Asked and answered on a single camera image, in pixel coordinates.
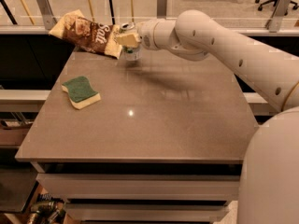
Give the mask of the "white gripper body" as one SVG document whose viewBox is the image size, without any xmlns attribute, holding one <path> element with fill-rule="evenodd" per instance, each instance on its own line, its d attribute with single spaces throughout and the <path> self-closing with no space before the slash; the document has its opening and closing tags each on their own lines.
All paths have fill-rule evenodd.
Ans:
<svg viewBox="0 0 299 224">
<path fill-rule="evenodd" d="M 158 47 L 154 40 L 155 27 L 158 24 L 157 20 L 142 21 L 136 25 L 138 35 L 142 46 L 145 49 L 157 50 Z"/>
</svg>

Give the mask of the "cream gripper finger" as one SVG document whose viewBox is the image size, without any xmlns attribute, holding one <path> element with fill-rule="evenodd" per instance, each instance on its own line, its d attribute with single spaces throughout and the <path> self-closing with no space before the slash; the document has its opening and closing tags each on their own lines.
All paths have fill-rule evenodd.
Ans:
<svg viewBox="0 0 299 224">
<path fill-rule="evenodd" d="M 119 33 L 116 35 L 117 42 L 125 47 L 137 48 L 140 44 L 140 38 L 138 33 Z"/>
</svg>

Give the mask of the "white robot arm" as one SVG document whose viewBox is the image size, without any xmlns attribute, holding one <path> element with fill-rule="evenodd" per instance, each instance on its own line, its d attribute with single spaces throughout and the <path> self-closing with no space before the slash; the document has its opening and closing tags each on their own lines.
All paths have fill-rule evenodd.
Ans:
<svg viewBox="0 0 299 224">
<path fill-rule="evenodd" d="M 190 61 L 213 55 L 276 113 L 252 136 L 242 164 L 237 224 L 299 224 L 299 60 L 187 10 L 142 21 L 116 36 L 123 46 L 165 49 Z"/>
</svg>

